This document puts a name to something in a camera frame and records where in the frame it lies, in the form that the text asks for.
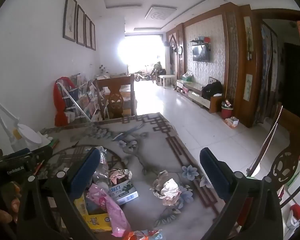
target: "television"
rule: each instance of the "television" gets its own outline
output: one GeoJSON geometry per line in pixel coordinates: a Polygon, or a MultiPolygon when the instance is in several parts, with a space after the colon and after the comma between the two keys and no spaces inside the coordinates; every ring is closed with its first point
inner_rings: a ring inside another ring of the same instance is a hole
{"type": "Polygon", "coordinates": [[[210,60],[210,51],[208,43],[201,45],[192,45],[192,55],[194,61],[204,61],[209,62],[210,60]]]}

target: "damask wallpaper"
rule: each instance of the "damask wallpaper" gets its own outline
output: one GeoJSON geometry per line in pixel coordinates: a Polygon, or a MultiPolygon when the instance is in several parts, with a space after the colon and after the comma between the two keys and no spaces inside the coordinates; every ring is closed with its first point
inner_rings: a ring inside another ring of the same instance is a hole
{"type": "Polygon", "coordinates": [[[221,84],[225,77],[225,36],[223,31],[222,16],[197,22],[185,28],[187,70],[192,71],[194,81],[202,85],[208,84],[209,76],[218,79],[221,84]],[[210,62],[200,62],[192,60],[191,40],[198,36],[211,38],[210,62]]]}

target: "crumpled brown paper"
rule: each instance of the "crumpled brown paper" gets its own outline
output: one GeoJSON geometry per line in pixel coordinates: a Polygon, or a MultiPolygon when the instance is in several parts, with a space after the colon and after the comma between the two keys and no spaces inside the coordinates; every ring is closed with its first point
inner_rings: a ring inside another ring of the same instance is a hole
{"type": "Polygon", "coordinates": [[[164,206],[174,205],[181,194],[178,184],[174,179],[169,179],[168,172],[162,171],[159,173],[158,178],[153,182],[153,194],[162,199],[164,206]]]}
{"type": "Polygon", "coordinates": [[[115,185],[117,185],[117,179],[122,179],[124,177],[127,177],[127,179],[130,180],[132,178],[132,172],[127,169],[113,169],[110,171],[110,180],[115,185]]]}

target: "dark door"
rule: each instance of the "dark door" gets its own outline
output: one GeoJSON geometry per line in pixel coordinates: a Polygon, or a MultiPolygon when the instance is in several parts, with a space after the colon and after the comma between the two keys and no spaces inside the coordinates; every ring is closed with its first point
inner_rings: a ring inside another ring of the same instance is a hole
{"type": "Polygon", "coordinates": [[[285,43],[285,80],[282,105],[300,117],[300,46],[285,43]]]}

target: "chair back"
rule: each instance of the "chair back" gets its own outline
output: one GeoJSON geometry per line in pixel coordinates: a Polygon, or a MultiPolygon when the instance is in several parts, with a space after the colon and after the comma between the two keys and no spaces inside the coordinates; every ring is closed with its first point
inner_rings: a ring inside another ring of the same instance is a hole
{"type": "Polygon", "coordinates": [[[108,87],[110,90],[109,98],[108,98],[108,111],[113,114],[113,118],[121,118],[123,117],[123,104],[124,100],[122,94],[120,93],[120,88],[123,85],[130,85],[130,100],[131,100],[131,115],[135,115],[135,107],[134,107],[134,74],[128,77],[118,77],[118,78],[109,78],[109,79],[95,79],[94,85],[97,88],[98,95],[98,103],[100,105],[101,117],[104,120],[104,110],[101,109],[101,97],[100,90],[104,87],[108,87]]]}

